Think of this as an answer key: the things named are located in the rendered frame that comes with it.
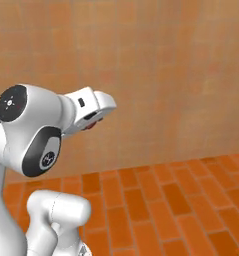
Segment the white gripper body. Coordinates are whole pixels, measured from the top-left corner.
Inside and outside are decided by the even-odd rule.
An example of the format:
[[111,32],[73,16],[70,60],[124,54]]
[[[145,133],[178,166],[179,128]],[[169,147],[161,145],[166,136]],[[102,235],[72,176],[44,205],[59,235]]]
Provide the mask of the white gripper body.
[[117,108],[117,104],[111,95],[101,91],[95,91],[94,95],[99,105],[97,114],[94,116],[96,120],[104,118],[106,115],[108,115]]

